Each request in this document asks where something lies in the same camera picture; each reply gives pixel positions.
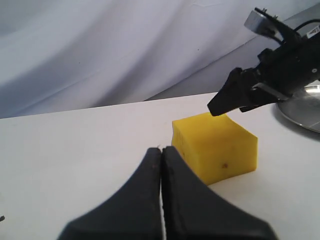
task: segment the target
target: yellow foam block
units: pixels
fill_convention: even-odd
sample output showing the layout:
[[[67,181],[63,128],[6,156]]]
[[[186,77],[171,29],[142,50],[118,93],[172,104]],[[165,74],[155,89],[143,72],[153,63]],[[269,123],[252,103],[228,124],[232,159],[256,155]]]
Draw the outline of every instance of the yellow foam block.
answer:
[[[203,113],[172,126],[172,145],[206,185],[256,170],[258,138],[226,114]]]

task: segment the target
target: white table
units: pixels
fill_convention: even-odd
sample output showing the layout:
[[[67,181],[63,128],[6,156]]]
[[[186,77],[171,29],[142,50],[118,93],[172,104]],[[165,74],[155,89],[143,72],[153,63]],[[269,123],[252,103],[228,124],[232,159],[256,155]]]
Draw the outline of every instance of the white table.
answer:
[[[212,97],[1,119],[0,239],[56,239],[68,221],[120,188],[147,148],[170,145],[172,120],[207,112]],[[319,239],[320,136],[279,122],[274,111],[229,113],[258,136],[259,166],[212,189],[268,221],[281,240]]]

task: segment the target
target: white cloth backdrop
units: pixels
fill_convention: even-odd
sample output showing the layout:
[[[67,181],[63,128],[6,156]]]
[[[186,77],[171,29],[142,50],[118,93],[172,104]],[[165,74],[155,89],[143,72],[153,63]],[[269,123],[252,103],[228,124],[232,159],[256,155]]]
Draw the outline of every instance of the white cloth backdrop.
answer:
[[[253,38],[254,7],[319,2],[2,0],[0,118],[146,100]]]

